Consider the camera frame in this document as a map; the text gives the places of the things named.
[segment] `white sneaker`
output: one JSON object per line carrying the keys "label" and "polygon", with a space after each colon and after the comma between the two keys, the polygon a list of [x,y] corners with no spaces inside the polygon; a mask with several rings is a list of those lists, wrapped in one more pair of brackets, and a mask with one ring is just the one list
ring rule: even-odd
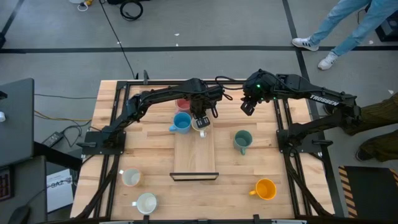
{"label": "white sneaker", "polygon": [[303,47],[305,49],[309,49],[311,51],[317,51],[319,45],[312,45],[310,44],[310,38],[294,38],[292,40],[292,44],[296,47]]}
{"label": "white sneaker", "polygon": [[318,64],[318,68],[320,70],[328,70],[333,63],[336,61],[336,59],[338,58],[337,54],[333,53],[333,52],[329,52],[328,56],[326,56],[324,59],[322,59],[319,64]]}

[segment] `concrete floor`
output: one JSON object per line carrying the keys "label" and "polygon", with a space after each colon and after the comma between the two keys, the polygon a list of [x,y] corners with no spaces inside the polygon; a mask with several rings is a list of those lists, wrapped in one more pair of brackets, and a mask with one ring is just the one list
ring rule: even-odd
{"label": "concrete floor", "polygon": [[[109,52],[119,44],[106,20],[100,3],[86,12],[79,12],[67,0],[20,0],[23,2],[6,32],[3,49],[53,49],[53,53],[0,54],[0,84],[32,77],[35,92],[63,96],[96,96],[101,80],[131,79],[131,71],[121,52]],[[307,37],[317,29],[321,20],[338,0],[288,0],[293,22],[299,37]],[[142,3],[143,16],[136,22],[121,18],[116,6],[105,4],[117,35],[124,47],[175,47],[260,45],[290,46],[292,34],[281,0],[153,0]],[[17,1],[0,1],[0,29],[6,25]],[[344,20],[322,46],[339,44],[357,26],[356,13]],[[382,43],[375,32],[362,46],[398,45]],[[101,48],[96,53],[57,53],[57,49]],[[278,50],[196,50],[127,52],[134,72],[146,69],[151,79],[213,78],[227,75],[246,78],[258,68],[272,73],[300,73],[293,48]],[[317,63],[326,51],[303,52],[308,76],[315,85],[358,96],[358,105],[377,103],[398,91],[398,51],[353,51],[341,57],[331,70],[319,71]],[[35,97],[35,109],[54,117],[89,119],[95,100],[64,100]],[[47,121],[35,118],[35,140],[43,141],[54,131],[71,125],[68,121]],[[340,129],[325,131],[333,140],[329,147],[335,173],[337,167],[392,167],[398,162],[358,162],[354,153],[368,138],[398,128],[392,125],[349,137]],[[73,139],[77,132],[67,133]],[[70,152],[65,141],[56,149]],[[343,205],[344,215],[347,209]],[[68,208],[50,216],[67,218]]]}

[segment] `power adapter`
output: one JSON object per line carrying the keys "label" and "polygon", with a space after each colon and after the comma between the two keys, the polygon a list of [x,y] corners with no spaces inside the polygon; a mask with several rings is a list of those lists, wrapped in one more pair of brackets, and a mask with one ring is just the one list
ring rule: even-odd
{"label": "power adapter", "polygon": [[52,135],[50,135],[50,137],[44,140],[42,144],[47,147],[53,147],[56,143],[61,141],[61,139],[63,139],[63,134],[56,131]]}

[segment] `yellow and black striped tape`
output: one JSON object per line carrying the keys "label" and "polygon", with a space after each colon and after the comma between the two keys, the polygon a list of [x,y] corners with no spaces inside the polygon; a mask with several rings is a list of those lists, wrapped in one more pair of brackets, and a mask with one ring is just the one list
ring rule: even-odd
{"label": "yellow and black striped tape", "polygon": [[355,209],[354,197],[351,191],[351,187],[349,186],[348,175],[344,166],[339,166],[338,173],[340,175],[341,184],[343,185],[344,197],[346,199],[348,209],[348,217],[357,218],[358,214]]}
{"label": "yellow and black striped tape", "polygon": [[394,179],[396,180],[396,184],[398,187],[398,172],[393,169],[390,169],[390,171],[392,172],[392,175],[394,176]]}

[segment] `shoe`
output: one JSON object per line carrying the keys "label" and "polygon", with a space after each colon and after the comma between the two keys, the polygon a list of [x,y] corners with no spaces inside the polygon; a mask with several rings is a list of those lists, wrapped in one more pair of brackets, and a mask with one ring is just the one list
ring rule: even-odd
{"label": "shoe", "polygon": [[294,38],[292,40],[292,44],[296,47],[303,47],[305,49],[309,49],[311,51],[317,51],[319,45],[312,45],[310,44],[310,38]]}
{"label": "shoe", "polygon": [[373,159],[373,156],[370,155],[369,153],[365,152],[365,150],[362,150],[361,148],[359,148],[359,149],[356,151],[355,158],[356,158],[358,161],[361,162],[361,161],[366,161],[366,160]]}
{"label": "shoe", "polygon": [[318,68],[320,70],[328,70],[337,60],[337,58],[338,58],[337,54],[329,52],[328,56],[326,56],[324,59],[322,59],[322,61],[319,62]]}

